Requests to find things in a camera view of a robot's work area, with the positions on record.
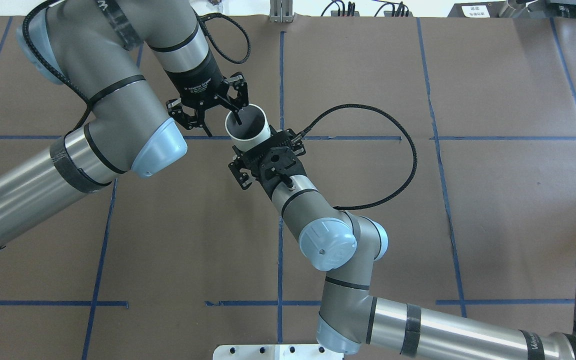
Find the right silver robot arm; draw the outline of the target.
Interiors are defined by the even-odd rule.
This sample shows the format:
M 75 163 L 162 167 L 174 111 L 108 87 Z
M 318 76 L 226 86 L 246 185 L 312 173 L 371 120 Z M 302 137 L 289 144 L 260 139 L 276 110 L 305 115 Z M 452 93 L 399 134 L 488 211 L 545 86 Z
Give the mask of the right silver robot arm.
M 386 173 L 395 172 L 397 185 L 409 168 L 401 139 L 308 136 L 308 164 L 327 190 L 349 183 L 354 198 L 381 195 L 391 184 Z M 362 212 L 390 237 L 371 290 L 473 321 L 574 333 L 576 136 L 426 136 L 415 143 L 413 184 Z M 296 335 L 298 318 L 287 316 L 314 314 L 323 275 L 305 269 L 305 260 L 289 265 L 297 259 L 284 255 L 292 237 L 279 228 L 276 298 L 214 306 L 276 308 L 276 342 L 314 342 L 313 329 L 300 325 Z

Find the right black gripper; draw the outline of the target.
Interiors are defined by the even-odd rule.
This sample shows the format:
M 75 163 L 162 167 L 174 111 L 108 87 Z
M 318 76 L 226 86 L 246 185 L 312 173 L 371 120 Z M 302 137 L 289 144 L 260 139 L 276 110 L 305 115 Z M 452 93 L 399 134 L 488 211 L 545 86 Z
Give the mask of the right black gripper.
M 259 182 L 270 197 L 280 183 L 292 183 L 290 177 L 307 175 L 296 154 L 305 152 L 303 134 L 285 129 L 247 151 L 247 156 L 233 155 L 228 168 L 243 191 Z

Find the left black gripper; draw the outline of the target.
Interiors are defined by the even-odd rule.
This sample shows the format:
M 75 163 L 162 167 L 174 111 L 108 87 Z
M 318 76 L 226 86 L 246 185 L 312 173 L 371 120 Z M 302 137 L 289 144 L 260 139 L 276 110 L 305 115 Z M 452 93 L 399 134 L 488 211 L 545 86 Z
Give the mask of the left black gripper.
M 206 109 L 217 105 L 232 111 L 237 125 L 243 124 L 239 112 L 250 104 L 247 81 L 242 73 L 224 77 L 211 50 L 201 62 L 196 55 L 191 59 L 167 55 L 164 71 L 179 93 L 179 98 L 166 102 L 167 113 L 183 128 L 202 129 L 212 138 L 205 113 Z M 185 113 L 184 106 L 193 109 L 194 113 Z

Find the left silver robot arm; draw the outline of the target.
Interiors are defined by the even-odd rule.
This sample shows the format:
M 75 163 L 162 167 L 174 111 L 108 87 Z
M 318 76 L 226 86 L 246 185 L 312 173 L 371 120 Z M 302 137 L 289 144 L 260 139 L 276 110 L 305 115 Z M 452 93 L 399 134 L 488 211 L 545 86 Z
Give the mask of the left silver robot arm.
M 183 157 L 178 129 L 205 111 L 249 104 L 242 73 L 223 76 L 187 0 L 48 0 L 23 21 L 22 49 L 94 114 L 0 177 L 0 251 L 19 235 L 132 171 Z

